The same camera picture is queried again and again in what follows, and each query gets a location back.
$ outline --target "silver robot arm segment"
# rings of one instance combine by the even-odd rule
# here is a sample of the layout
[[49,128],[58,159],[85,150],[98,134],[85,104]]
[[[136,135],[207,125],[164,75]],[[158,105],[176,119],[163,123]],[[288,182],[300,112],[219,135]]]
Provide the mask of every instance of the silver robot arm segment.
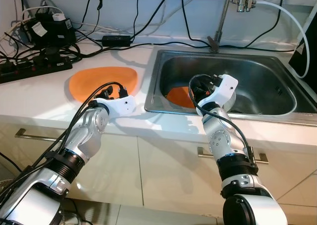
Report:
[[19,225],[58,225],[62,219],[61,201],[81,168],[101,147],[101,136],[109,118],[135,109],[133,96],[109,100],[96,98],[72,127],[61,151],[46,154],[47,164],[30,174],[0,208],[0,218]]
[[[209,87],[196,83],[193,92],[200,92],[198,106],[230,120],[222,106],[234,95],[238,82],[228,75],[214,75],[213,79],[216,83],[211,82]],[[204,130],[222,180],[221,195],[226,199],[223,207],[224,224],[287,225],[284,212],[261,183],[254,158],[250,158],[235,128],[196,109],[203,116]]]

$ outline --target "stainless steel sink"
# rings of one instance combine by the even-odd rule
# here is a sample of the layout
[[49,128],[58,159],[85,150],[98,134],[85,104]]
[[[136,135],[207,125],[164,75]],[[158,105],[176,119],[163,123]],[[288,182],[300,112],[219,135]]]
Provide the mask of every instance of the stainless steel sink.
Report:
[[317,124],[317,109],[276,57],[197,52],[158,52],[145,109],[150,112],[195,114],[170,102],[174,87],[188,86],[196,74],[229,74],[238,79],[232,118]]

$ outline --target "cabinet door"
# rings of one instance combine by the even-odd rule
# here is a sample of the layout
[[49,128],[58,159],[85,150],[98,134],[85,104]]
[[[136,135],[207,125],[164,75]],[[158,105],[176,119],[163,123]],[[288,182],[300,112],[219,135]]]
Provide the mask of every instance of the cabinet door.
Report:
[[[138,138],[144,206],[222,217],[221,179],[213,159],[198,158],[197,147],[208,144]],[[258,164],[259,177],[275,198],[315,170],[316,155],[255,148],[268,165]]]
[[104,134],[72,183],[71,198],[143,206],[137,138]]
[[311,174],[296,187],[283,195],[280,204],[317,207],[317,174]]
[[222,217],[216,162],[197,156],[207,144],[139,137],[138,144],[146,208]]
[[291,225],[316,225],[317,208],[308,206],[297,206],[280,204],[286,214],[287,222]]
[[256,154],[267,156],[269,165],[258,164],[258,175],[277,201],[317,169],[316,146],[251,143]]
[[[0,124],[0,150],[22,169],[32,164],[52,142],[15,138],[25,134],[57,138],[62,130],[15,124]],[[0,157],[14,175],[19,172]],[[136,137],[104,134],[100,151],[90,159],[72,183],[69,197],[104,203],[142,206],[142,190]]]
[[[25,126],[10,123],[0,124],[0,150],[21,169],[31,165],[45,149],[53,143],[43,140],[14,137],[21,128],[26,129],[24,134],[51,138],[57,138],[63,132],[63,130],[48,127]],[[7,160],[3,158],[0,158],[0,160],[14,175],[19,174],[16,168]]]

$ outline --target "white countertop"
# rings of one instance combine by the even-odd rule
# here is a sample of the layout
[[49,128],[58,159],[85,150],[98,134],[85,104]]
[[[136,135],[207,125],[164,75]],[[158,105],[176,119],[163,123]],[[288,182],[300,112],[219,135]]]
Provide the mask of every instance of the white countertop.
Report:
[[[82,53],[94,51],[95,46],[82,44]],[[174,140],[207,142],[201,117],[153,113],[144,110],[157,51],[160,49],[198,51],[188,47],[138,47],[127,51],[111,51],[83,59],[73,69],[0,85],[0,121],[22,125],[67,128],[80,106],[68,89],[70,77],[76,72],[95,67],[125,66],[138,73],[138,85],[132,95],[137,108],[128,117],[112,119],[106,133],[161,137]],[[290,54],[253,50],[227,50],[222,53],[278,56],[286,64]],[[317,127],[294,124],[233,120],[249,140],[278,142],[281,145],[316,145]]]

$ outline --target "cabinet handle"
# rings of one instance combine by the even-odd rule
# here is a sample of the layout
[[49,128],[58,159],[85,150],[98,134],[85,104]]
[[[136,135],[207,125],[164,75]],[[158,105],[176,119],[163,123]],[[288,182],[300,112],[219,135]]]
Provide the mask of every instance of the cabinet handle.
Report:
[[[204,148],[203,147],[197,147],[197,155],[200,158],[213,158],[213,154],[205,154],[204,153]],[[267,160],[267,156],[265,153],[260,153],[260,159],[256,160],[257,163],[259,164],[266,164],[268,165],[269,162]]]
[[24,134],[25,132],[26,132],[26,129],[20,128],[14,137],[24,138],[24,139],[32,139],[32,140],[48,141],[48,142],[54,142],[57,139],[54,137],[40,137],[40,136],[26,135],[26,134]]

